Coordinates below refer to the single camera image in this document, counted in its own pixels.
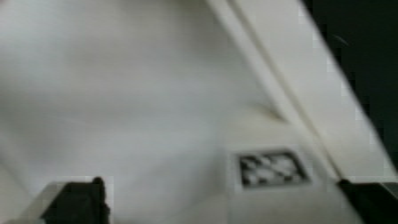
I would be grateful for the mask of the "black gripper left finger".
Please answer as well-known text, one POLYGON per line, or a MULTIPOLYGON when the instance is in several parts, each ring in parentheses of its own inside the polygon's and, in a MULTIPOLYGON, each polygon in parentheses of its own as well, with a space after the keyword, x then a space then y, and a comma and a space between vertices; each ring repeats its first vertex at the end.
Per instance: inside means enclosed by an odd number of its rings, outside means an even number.
POLYGON ((105 181, 70 182, 43 212, 47 224, 111 224, 105 181))

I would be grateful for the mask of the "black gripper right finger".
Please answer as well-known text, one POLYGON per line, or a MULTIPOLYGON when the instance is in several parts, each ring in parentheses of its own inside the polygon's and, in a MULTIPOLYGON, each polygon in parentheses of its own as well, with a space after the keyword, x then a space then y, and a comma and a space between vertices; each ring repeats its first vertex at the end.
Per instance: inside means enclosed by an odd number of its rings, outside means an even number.
POLYGON ((338 182, 365 224, 398 224, 398 182, 338 182))

